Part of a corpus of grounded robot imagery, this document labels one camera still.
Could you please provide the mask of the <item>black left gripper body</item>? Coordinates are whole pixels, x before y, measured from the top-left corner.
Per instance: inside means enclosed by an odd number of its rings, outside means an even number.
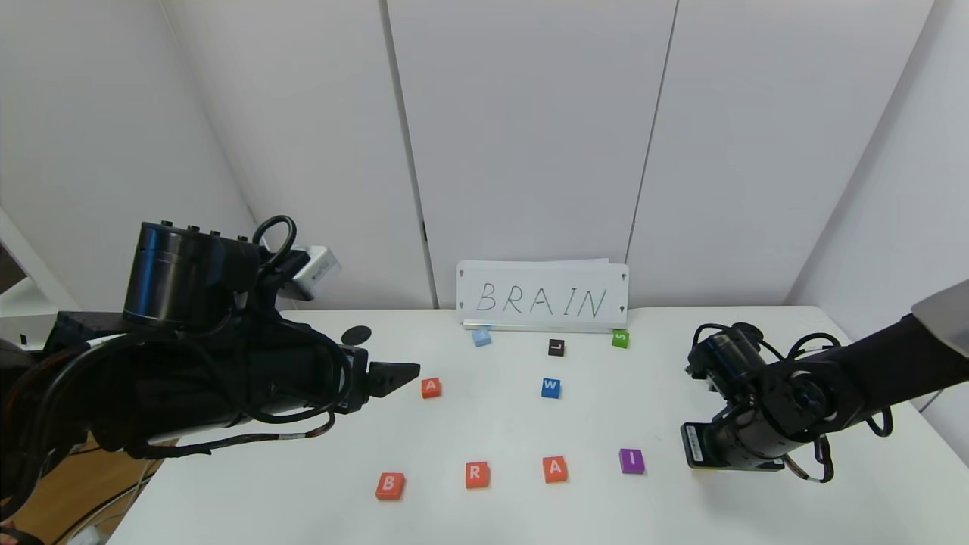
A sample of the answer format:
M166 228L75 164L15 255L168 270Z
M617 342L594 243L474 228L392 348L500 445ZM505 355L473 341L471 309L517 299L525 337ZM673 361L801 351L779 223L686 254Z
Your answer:
M359 410L368 393L366 350L288 342L247 350L249 418L315 418Z

